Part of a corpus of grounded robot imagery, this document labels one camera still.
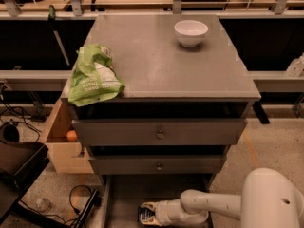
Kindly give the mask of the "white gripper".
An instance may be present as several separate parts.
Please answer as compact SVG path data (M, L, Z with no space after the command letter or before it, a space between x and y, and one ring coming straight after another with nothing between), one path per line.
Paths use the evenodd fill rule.
M141 208L154 209L155 217L141 219L141 224L150 226L197 226L202 225L208 218L206 211L189 214L181 206L178 199L159 202L144 202Z

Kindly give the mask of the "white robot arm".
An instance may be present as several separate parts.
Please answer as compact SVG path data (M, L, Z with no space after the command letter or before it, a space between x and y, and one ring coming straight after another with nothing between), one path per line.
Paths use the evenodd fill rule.
M138 221L154 226L196 226L211 212L238 219L241 228L304 228L304 195L279 172L258 168L246 177L239 195L188 189L178 199L141 204Z

